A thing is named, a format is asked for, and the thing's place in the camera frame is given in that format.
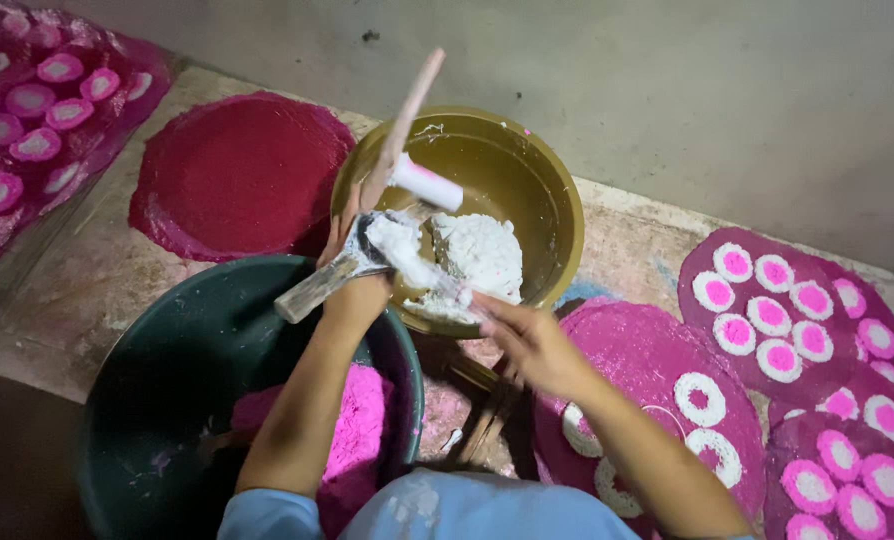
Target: person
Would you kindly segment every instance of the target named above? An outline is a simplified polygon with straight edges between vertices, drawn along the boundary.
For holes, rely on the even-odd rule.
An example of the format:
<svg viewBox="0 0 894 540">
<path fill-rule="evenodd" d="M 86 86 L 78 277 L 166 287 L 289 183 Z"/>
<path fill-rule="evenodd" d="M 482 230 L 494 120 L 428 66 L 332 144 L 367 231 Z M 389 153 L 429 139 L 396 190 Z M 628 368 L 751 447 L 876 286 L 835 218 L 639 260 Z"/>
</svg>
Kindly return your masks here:
<svg viewBox="0 0 894 540">
<path fill-rule="evenodd" d="M 359 200 L 356 192 L 351 201 Z M 340 251 L 356 214 L 333 218 L 318 264 Z M 354 350 L 391 297 L 385 276 L 353 279 L 323 315 L 254 439 L 227 503 L 218 540 L 321 538 L 315 494 L 327 464 Z M 476 294 L 485 337 L 536 391 L 576 403 L 604 454 L 664 534 L 751 535 L 717 476 L 587 362 L 549 311 Z M 596 497 L 567 486 L 483 472 L 418 469 L 383 487 L 340 536 L 389 538 L 623 538 L 637 536 Z"/>
</svg>

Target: light blue shirt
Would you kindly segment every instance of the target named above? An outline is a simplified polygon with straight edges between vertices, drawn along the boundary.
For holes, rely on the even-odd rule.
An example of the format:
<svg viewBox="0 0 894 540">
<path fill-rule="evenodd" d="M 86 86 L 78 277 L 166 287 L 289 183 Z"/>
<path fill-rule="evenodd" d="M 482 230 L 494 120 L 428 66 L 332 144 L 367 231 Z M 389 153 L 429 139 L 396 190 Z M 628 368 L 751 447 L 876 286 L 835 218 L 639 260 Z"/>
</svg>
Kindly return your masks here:
<svg viewBox="0 0 894 540">
<path fill-rule="evenodd" d="M 276 489 L 251 489 L 227 503 L 217 540 L 314 540 L 317 504 Z M 639 538 L 610 508 L 572 487 L 480 472 L 418 469 L 386 485 L 340 538 Z"/>
</svg>

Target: gray wall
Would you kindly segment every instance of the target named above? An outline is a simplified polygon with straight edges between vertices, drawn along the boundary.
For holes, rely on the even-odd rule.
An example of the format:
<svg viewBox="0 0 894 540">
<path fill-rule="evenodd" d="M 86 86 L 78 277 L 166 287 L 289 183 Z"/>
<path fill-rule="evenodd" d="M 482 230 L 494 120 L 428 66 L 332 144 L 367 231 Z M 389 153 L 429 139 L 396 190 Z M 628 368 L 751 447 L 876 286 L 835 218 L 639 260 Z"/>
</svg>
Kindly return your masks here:
<svg viewBox="0 0 894 540">
<path fill-rule="evenodd" d="M 374 117 L 441 45 L 574 175 L 894 271 L 894 0 L 58 1 Z"/>
</svg>

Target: metal bowl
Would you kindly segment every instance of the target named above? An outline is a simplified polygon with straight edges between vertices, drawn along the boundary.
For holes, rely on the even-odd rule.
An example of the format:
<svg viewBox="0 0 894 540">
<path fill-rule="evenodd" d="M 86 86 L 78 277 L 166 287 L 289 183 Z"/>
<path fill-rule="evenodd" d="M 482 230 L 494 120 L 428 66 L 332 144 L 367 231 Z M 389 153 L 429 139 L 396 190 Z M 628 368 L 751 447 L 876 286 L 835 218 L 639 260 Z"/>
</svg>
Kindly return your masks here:
<svg viewBox="0 0 894 540">
<path fill-rule="evenodd" d="M 393 121 L 371 130 L 337 172 L 331 210 L 339 213 L 350 186 L 376 163 Z M 523 304 L 549 307 L 570 285 L 584 248 L 584 212 L 570 173 L 554 151 L 509 118 L 469 106 L 432 106 L 417 115 L 405 152 L 417 164 L 463 187 L 454 215 L 490 215 L 510 220 L 524 252 Z M 389 188 L 379 209 L 403 209 L 409 192 Z M 428 232 L 422 254 L 433 260 Z M 430 320 L 407 311 L 405 299 L 423 291 L 396 283 L 393 305 L 405 325 L 452 338 L 478 338 L 477 325 Z"/>
</svg>

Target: white mixture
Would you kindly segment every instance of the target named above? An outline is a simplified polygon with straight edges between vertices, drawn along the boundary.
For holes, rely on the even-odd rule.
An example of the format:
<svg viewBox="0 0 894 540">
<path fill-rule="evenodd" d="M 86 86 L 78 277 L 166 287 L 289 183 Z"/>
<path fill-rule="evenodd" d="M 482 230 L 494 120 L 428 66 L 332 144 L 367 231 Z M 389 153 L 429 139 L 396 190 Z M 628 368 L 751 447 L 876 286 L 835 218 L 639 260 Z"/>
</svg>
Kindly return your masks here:
<svg viewBox="0 0 894 540">
<path fill-rule="evenodd" d="M 513 223 L 502 225 L 489 215 L 452 217 L 444 213 L 430 219 L 437 263 L 465 287 L 520 304 L 523 252 L 513 235 Z M 404 308 L 430 319 L 466 324 L 480 322 L 467 309 L 468 301 L 431 289 L 418 301 L 405 300 Z"/>
<path fill-rule="evenodd" d="M 430 224 L 439 266 L 418 253 L 420 227 L 409 218 L 379 217 L 366 230 L 367 239 L 401 272 L 408 287 L 429 289 L 418 301 L 405 300 L 404 308 L 429 319 L 475 324 L 481 318 L 468 309 L 471 289 L 520 304 L 523 253 L 513 223 L 501 225 L 476 213 L 459 217 L 440 213 L 430 218 Z M 442 288 L 445 271 L 460 281 L 460 291 Z"/>
</svg>

